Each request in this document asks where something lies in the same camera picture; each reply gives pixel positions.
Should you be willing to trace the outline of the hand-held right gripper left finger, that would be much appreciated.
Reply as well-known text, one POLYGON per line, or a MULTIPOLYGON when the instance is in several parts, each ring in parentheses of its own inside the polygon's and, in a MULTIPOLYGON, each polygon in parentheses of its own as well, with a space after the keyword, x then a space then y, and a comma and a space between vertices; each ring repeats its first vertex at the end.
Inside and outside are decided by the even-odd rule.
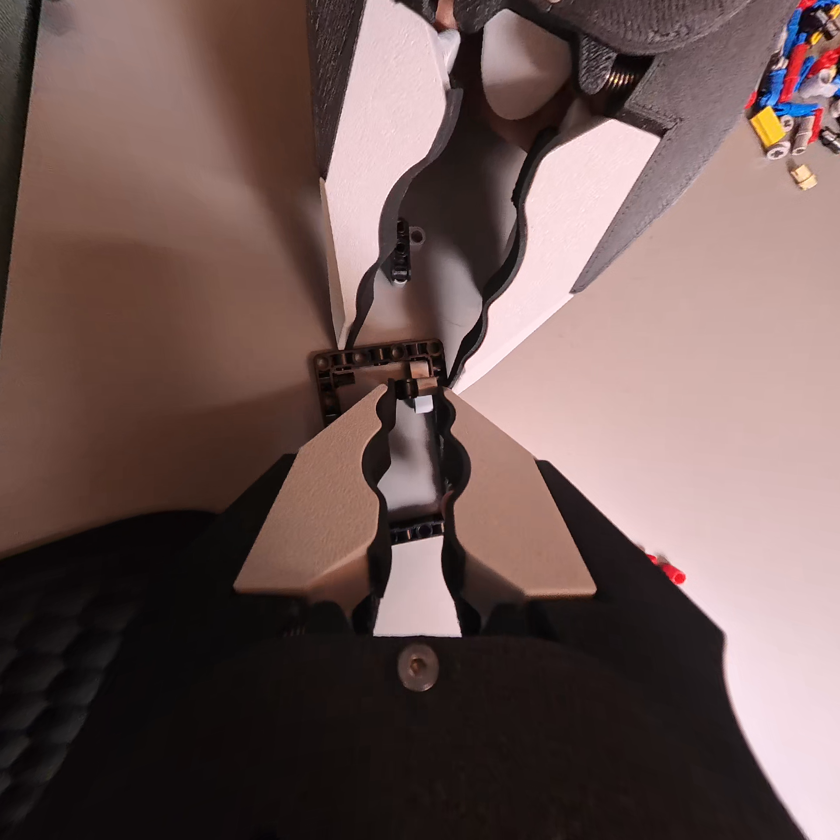
POLYGON ((394 384, 380 384, 303 445, 234 583, 237 593, 336 604, 371 631, 392 568, 387 504, 394 384))

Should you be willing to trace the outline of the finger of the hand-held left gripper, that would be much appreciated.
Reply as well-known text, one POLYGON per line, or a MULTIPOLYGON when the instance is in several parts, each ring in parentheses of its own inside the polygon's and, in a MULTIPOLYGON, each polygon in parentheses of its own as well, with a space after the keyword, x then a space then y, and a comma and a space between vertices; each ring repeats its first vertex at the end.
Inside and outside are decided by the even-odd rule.
POLYGON ((574 296, 659 137, 573 106, 526 152, 462 118, 448 148, 448 385, 461 393, 574 296))
POLYGON ((354 35, 320 193, 337 347, 355 344, 377 271, 396 246, 396 222, 414 178, 441 153, 462 91, 449 79, 444 40, 401 2, 350 9, 354 35))

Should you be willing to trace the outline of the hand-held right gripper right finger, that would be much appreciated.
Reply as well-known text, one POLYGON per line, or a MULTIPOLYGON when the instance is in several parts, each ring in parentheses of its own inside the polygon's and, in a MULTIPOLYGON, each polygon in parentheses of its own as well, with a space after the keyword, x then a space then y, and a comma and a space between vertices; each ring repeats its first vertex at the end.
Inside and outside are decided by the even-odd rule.
POLYGON ((448 388, 436 395, 445 484, 442 569, 461 624, 596 593, 531 453, 448 388))

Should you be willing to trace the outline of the pile of small lego pieces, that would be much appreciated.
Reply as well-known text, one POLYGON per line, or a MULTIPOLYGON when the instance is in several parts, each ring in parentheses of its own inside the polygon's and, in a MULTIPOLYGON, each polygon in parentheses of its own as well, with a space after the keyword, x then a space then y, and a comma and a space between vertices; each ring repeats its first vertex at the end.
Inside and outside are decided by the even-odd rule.
POLYGON ((797 4, 745 106, 748 123, 768 106, 779 116, 787 136, 764 149, 753 132, 767 160, 795 158, 816 144, 838 155, 838 1, 797 4))

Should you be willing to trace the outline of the grey and black lego assembly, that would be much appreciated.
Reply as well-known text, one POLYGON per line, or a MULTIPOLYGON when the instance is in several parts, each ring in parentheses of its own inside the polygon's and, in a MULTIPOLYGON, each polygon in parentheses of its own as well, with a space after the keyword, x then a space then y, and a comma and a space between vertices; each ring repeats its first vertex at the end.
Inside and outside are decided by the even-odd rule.
POLYGON ((424 246, 426 235, 419 226, 410 225, 399 217, 395 225, 395 246, 388 259, 388 276, 395 287, 403 287, 413 275, 412 254, 424 246))

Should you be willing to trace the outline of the black rectangular lego frame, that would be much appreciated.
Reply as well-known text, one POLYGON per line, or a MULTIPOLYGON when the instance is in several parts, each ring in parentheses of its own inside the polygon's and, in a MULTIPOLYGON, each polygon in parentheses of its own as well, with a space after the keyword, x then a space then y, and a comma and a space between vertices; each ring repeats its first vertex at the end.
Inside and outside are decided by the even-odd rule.
MULTIPOLYGON (((431 363, 438 383, 445 380, 445 348, 439 339, 402 340, 357 346, 351 350, 322 350, 311 357, 314 383, 327 427, 378 385, 393 382, 397 365, 431 363)), ((442 445, 435 410, 416 414, 396 400, 395 425, 388 439, 391 465, 380 490, 388 509, 392 544, 441 537, 445 520, 442 445)))

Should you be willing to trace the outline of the grey lego connector assembly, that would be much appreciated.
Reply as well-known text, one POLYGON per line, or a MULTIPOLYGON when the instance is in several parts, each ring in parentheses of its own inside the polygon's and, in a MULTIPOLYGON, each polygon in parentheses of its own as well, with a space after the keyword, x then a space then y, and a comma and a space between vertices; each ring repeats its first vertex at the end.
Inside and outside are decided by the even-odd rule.
POLYGON ((394 382, 396 400, 409 405, 416 414, 428 414, 434 410, 438 377, 428 360, 399 364, 390 379, 394 382))

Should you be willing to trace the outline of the yellow lego connector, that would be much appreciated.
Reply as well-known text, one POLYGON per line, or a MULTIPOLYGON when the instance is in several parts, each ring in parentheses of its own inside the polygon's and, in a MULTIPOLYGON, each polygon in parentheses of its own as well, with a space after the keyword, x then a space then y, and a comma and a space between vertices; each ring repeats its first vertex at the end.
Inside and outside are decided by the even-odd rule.
POLYGON ((772 106, 757 111, 749 123, 764 149, 781 143, 788 133, 772 106))

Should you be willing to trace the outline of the person's left hand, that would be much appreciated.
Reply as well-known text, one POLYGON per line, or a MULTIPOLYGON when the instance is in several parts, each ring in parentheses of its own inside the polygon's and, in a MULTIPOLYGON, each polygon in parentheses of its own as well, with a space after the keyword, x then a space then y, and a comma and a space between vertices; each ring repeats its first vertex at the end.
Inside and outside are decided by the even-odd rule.
POLYGON ((526 152, 531 150, 541 132, 559 132, 575 100, 571 83, 566 82, 548 102, 527 117, 504 119, 492 110, 482 86, 480 50, 481 42, 477 35, 461 41, 454 66, 456 80, 464 92, 461 111, 526 152))

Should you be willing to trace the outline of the green sweatshirt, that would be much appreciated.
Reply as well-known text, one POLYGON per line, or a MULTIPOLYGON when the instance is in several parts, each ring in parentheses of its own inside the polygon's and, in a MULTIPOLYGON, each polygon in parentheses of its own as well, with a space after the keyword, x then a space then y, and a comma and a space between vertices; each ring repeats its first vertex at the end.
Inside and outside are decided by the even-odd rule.
POLYGON ((1 2, 1 313, 6 305, 41 6, 40 1, 1 2))

